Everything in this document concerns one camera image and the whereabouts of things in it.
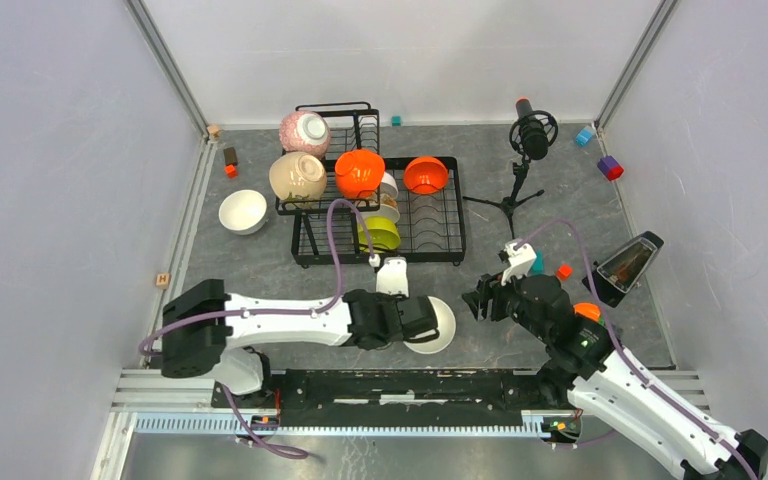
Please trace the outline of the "orange bowl tier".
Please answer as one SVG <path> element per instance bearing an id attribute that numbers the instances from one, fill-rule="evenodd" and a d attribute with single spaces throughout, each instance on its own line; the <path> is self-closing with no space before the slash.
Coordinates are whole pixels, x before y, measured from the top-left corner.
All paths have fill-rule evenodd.
<path id="1" fill-rule="evenodd" d="M 335 163 L 338 190 L 348 199 L 364 199 L 378 190 L 385 173 L 385 161 L 377 153 L 357 149 L 343 153 Z"/>

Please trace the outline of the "orange bowl rack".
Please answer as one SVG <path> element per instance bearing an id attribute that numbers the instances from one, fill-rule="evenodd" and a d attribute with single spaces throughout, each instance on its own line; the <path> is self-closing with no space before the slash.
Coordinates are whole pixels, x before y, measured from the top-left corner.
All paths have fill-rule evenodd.
<path id="1" fill-rule="evenodd" d="M 431 195 L 448 183 L 447 167 L 437 157 L 421 156 L 409 162 L 404 170 L 405 187 L 414 194 Z"/>

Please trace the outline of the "white bowl grey rim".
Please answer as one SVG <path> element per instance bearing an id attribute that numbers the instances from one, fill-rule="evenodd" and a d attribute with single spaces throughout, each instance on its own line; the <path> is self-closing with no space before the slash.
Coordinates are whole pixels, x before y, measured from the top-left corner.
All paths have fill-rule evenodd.
<path id="1" fill-rule="evenodd" d="M 228 195 L 218 211 L 220 224 L 236 235 L 251 235 L 268 220 L 266 198 L 255 190 L 239 190 Z"/>

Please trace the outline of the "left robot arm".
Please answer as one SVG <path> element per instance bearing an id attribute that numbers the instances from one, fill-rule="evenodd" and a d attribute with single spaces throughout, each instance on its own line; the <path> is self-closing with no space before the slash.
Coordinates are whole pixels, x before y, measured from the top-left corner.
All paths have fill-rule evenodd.
<path id="1" fill-rule="evenodd" d="M 228 293 L 208 279 L 167 303 L 160 371 L 166 378 L 207 377 L 250 407 L 274 394 L 265 355 L 257 345 L 312 343 L 376 350 L 403 343 L 425 355 L 444 350 L 456 322 L 431 296 L 405 297 L 355 289 L 338 300 L 267 300 Z"/>

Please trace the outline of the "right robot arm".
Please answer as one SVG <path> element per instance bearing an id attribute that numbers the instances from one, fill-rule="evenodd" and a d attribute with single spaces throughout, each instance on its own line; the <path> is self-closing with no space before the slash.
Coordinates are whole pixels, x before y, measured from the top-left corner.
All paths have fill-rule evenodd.
<path id="1" fill-rule="evenodd" d="M 537 392 L 545 405 L 568 404 L 599 418 L 676 479 L 765 477 L 762 434 L 715 420 L 652 375 L 612 340 L 606 324 L 574 310 L 557 278 L 484 275 L 462 298 L 476 319 L 510 319 L 544 344 L 549 359 L 538 371 Z"/>

